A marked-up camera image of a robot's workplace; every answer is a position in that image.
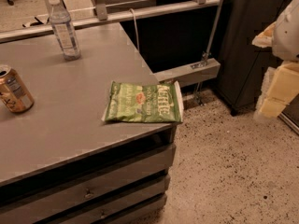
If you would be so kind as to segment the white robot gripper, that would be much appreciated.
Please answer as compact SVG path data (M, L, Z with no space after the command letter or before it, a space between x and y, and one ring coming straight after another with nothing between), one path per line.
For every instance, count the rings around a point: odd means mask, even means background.
M273 54L284 62L269 67L264 74L261 95L257 102L257 115L276 118L299 94L299 0L292 0L251 44L271 48Z

